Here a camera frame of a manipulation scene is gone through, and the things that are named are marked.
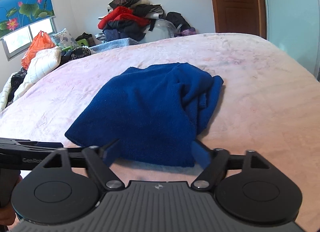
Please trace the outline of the person's left hand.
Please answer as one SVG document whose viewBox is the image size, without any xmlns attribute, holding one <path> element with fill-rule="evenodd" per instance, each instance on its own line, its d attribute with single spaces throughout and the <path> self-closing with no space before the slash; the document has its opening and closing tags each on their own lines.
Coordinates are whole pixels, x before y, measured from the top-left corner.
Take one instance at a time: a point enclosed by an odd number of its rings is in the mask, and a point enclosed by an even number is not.
<svg viewBox="0 0 320 232">
<path fill-rule="evenodd" d="M 20 170 L 1 168 L 1 230 L 15 222 L 16 214 L 11 204 L 11 194 L 21 180 Z"/>
</svg>

